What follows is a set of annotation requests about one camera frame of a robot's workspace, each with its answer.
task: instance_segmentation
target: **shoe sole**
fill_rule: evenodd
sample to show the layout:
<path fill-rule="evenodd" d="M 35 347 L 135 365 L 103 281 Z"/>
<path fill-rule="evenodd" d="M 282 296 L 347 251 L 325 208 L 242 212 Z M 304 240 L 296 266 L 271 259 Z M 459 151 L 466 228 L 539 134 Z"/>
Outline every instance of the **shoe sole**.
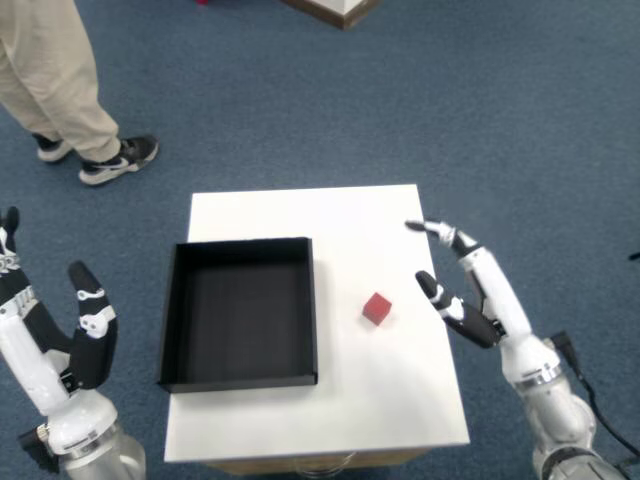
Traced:
<path fill-rule="evenodd" d="M 119 168 L 118 170 L 104 170 L 103 175 L 85 175 L 84 171 L 80 170 L 78 177 L 80 178 L 80 181 L 85 185 L 90 185 L 92 187 L 103 185 L 107 182 L 110 182 L 111 180 L 115 180 L 125 173 L 134 173 L 145 167 L 149 162 L 151 162 L 151 160 L 156 158 L 156 155 L 158 154 L 158 147 L 159 144 L 156 143 L 156 146 L 153 148 L 151 153 L 147 155 L 144 160 L 142 160 L 142 162 L 139 162 L 139 164 L 133 163 L 127 168 Z"/>
<path fill-rule="evenodd" d="M 45 163 L 57 163 L 64 157 L 66 157 L 69 152 L 71 152 L 71 150 L 73 150 L 73 147 L 71 145 L 69 145 L 67 142 L 62 142 L 62 144 L 58 148 L 50 152 L 39 148 L 38 158 Z"/>

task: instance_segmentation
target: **person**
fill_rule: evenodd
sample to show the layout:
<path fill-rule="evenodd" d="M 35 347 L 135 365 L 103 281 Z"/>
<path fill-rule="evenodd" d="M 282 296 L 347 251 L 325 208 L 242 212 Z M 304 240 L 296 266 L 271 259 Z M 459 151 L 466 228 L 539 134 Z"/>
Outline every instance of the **person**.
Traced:
<path fill-rule="evenodd" d="M 100 185 L 153 160 L 151 135 L 120 139 L 98 102 L 96 64 L 74 0 L 0 1 L 0 103 L 58 162 L 75 150 L 80 180 Z"/>

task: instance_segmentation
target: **blue carpet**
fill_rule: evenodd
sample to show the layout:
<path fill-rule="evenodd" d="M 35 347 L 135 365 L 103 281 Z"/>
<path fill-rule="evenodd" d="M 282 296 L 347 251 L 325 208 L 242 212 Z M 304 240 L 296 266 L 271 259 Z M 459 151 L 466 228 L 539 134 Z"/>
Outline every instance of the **blue carpet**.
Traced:
<path fill-rule="evenodd" d="M 121 333 L 102 391 L 150 479 L 231 478 L 162 461 L 165 281 L 196 191 L 417 183 L 425 212 L 495 252 L 540 335 L 571 333 L 603 409 L 638 443 L 637 1 L 386 0 L 348 33 L 276 0 L 78 3 L 104 106 L 123 134 L 155 133 L 161 154 L 89 189 L 77 159 L 35 160 L 2 111 L 0 206 L 20 207 L 24 268 L 67 332 L 67 265 L 84 259 L 108 288 Z M 434 261 L 469 292 L 447 252 Z M 534 478 L 499 352 L 451 343 L 471 445 L 341 478 Z M 47 478 L 15 441 L 40 419 L 4 364 L 0 385 L 0 478 Z M 596 445 L 625 457 L 602 429 Z"/>

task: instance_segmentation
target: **robotic hand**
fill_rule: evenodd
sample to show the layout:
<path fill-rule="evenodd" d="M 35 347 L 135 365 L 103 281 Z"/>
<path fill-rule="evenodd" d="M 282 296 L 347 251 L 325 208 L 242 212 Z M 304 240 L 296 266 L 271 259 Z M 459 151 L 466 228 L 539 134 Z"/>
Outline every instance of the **robotic hand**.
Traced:
<path fill-rule="evenodd" d="M 0 216 L 0 351 L 47 422 L 19 437 L 41 468 L 72 479 L 145 477 L 142 447 L 95 388 L 109 376 L 118 324 L 100 283 L 82 262 L 69 267 L 79 322 L 69 339 L 33 291 L 15 245 L 18 210 Z"/>
<path fill-rule="evenodd" d="M 448 293 L 427 272 L 416 279 L 442 319 L 484 348 L 500 346 L 502 373 L 522 398 L 536 447 L 533 464 L 541 480 L 624 478 L 591 448 L 596 421 L 589 405 L 571 393 L 560 358 L 531 331 L 529 320 L 494 256 L 444 222 L 408 221 L 453 250 L 481 298 L 480 310 Z"/>

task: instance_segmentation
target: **red cube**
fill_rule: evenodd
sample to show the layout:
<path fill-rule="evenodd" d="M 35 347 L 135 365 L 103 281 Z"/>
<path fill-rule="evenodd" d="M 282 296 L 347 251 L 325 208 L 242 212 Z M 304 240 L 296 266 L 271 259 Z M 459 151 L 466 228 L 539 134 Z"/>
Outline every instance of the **red cube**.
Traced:
<path fill-rule="evenodd" d="M 380 325 L 391 310 L 391 302 L 379 293 L 374 293 L 362 310 L 362 315 Z"/>

